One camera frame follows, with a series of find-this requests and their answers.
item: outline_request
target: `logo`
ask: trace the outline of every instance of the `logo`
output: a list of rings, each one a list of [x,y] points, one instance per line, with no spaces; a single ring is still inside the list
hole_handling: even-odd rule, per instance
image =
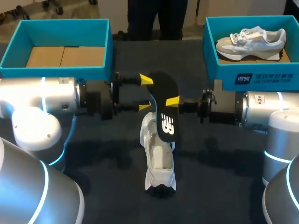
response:
[[[162,114],[161,113],[161,117],[162,117],[162,129],[165,133],[168,133],[168,134],[171,134],[173,135],[174,134],[174,128],[173,128],[173,119],[168,117],[168,116],[165,116],[165,114]]]
[[[78,83],[79,83],[79,84],[85,84],[85,79],[83,79],[83,78],[78,78]]]
[[[252,78],[252,73],[238,74],[235,79],[235,85],[246,85],[249,84]]]

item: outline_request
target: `shoebox label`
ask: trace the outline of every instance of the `shoebox label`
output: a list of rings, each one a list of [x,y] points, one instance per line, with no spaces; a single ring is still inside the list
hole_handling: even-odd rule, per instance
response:
[[[250,83],[252,78],[252,73],[240,73],[235,79],[235,85],[247,85]]]
[[[294,74],[255,74],[254,84],[288,83]]]

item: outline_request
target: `black insole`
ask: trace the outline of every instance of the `black insole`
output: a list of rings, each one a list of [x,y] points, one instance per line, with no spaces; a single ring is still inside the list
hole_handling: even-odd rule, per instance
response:
[[[154,82],[147,88],[156,103],[157,134],[162,141],[173,142],[178,137],[178,107],[166,106],[166,101],[179,96],[178,85],[165,72],[152,72],[147,77]]]

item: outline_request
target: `chair wheel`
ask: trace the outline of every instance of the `chair wheel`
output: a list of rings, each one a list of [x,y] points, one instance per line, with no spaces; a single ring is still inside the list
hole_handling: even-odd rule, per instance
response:
[[[89,4],[91,4],[91,5],[98,4],[98,0],[88,0],[88,1],[89,1]]]
[[[4,20],[5,20],[5,14],[2,13],[0,14],[0,25],[4,22]]]
[[[47,9],[47,8],[49,7],[49,5],[50,5],[50,4],[49,4],[48,1],[43,1],[43,2],[42,2],[42,8],[43,8],[43,9]]]
[[[16,19],[17,16],[19,15],[19,12],[18,10],[14,9],[14,10],[11,10],[11,15],[13,15],[13,17]]]
[[[56,7],[57,15],[62,15],[64,13],[64,9],[61,6]]]
[[[27,15],[27,14],[23,14],[23,20],[30,20],[29,15]]]

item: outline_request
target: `shoe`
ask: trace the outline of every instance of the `shoe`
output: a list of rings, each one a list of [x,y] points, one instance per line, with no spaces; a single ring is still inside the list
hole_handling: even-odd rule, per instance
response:
[[[261,59],[279,61],[286,42],[284,29],[269,32],[260,27],[243,29],[239,34],[221,38],[216,42],[216,50],[222,56],[240,61],[252,55]]]
[[[140,144],[145,149],[148,165],[145,190],[160,197],[172,195],[177,189],[172,154],[175,144],[158,137],[156,113],[149,112],[143,118]]]

